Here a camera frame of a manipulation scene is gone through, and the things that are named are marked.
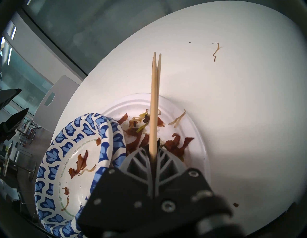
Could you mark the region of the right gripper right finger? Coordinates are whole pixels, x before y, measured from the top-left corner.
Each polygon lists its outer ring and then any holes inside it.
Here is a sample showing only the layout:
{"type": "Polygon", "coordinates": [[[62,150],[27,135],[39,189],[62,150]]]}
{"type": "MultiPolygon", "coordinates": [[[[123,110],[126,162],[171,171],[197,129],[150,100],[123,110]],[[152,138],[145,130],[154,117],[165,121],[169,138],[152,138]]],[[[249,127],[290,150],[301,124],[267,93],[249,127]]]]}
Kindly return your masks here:
{"type": "Polygon", "coordinates": [[[216,195],[203,173],[197,168],[187,168],[175,155],[158,148],[155,174],[155,198],[171,200],[176,208],[201,202],[209,214],[225,214],[231,217],[231,208],[220,195],[216,195]]]}

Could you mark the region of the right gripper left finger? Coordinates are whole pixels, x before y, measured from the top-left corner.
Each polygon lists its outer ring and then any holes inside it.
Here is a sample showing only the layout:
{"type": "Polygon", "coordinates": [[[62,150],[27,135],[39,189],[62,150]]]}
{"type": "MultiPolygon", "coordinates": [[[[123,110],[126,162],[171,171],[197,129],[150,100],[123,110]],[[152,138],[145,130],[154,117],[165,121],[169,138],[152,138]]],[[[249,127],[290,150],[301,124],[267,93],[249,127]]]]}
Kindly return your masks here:
{"type": "Polygon", "coordinates": [[[148,224],[153,215],[153,178],[148,146],[109,168],[77,219],[82,232],[126,232],[148,224]]]}

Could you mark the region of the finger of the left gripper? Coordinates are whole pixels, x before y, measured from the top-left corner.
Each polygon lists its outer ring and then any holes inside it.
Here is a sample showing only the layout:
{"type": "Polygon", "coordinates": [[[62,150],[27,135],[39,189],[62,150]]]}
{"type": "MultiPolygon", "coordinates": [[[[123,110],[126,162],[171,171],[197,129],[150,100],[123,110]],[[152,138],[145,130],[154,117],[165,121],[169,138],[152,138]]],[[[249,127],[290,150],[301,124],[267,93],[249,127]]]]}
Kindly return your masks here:
{"type": "Polygon", "coordinates": [[[22,92],[22,90],[20,88],[19,89],[0,90],[0,108],[3,109],[20,92],[22,92]]]}
{"type": "Polygon", "coordinates": [[[0,140],[10,140],[16,134],[16,130],[20,127],[28,110],[29,108],[26,108],[14,114],[7,121],[0,124],[0,140]]]}

